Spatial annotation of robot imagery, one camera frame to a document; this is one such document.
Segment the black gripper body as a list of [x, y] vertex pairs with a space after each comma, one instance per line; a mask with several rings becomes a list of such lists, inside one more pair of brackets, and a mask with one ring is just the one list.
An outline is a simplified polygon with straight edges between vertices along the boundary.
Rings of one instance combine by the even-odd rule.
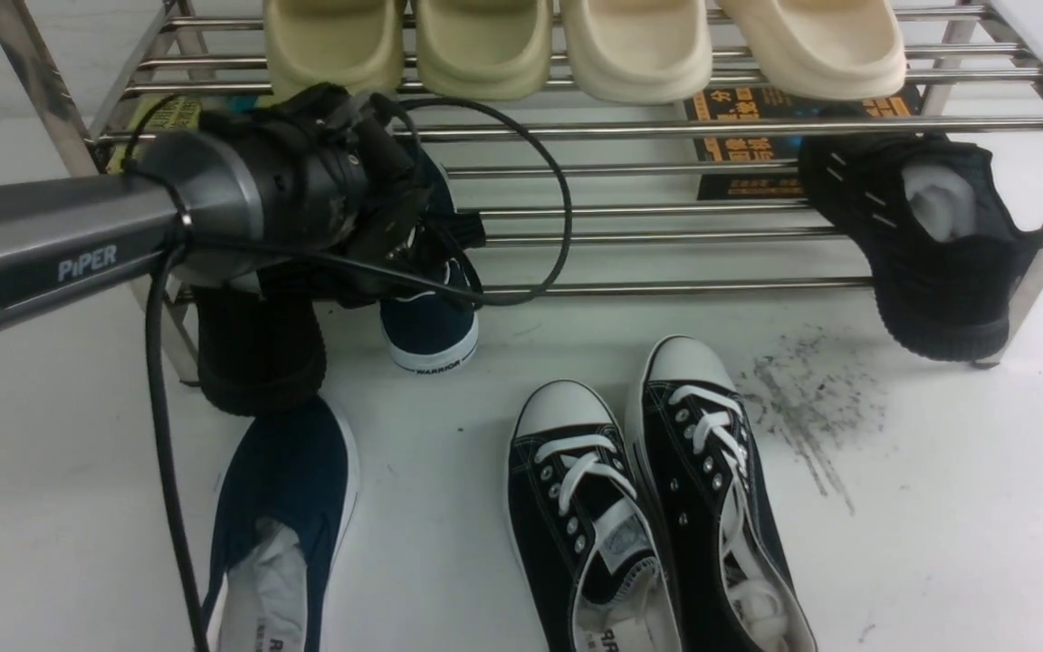
[[450, 194], [421, 145], [390, 135], [401, 103], [316, 84], [254, 108], [254, 127], [294, 148], [294, 189], [269, 197], [295, 219], [291, 244], [440, 282], [450, 272]]

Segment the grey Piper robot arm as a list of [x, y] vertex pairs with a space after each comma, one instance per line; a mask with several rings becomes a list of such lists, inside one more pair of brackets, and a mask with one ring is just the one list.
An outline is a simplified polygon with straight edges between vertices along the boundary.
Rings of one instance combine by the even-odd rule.
[[273, 106], [204, 108], [113, 175], [0, 186], [0, 331], [153, 273], [221, 286], [332, 253], [354, 293], [403, 281], [378, 264], [410, 246], [431, 189], [381, 92], [318, 84]]

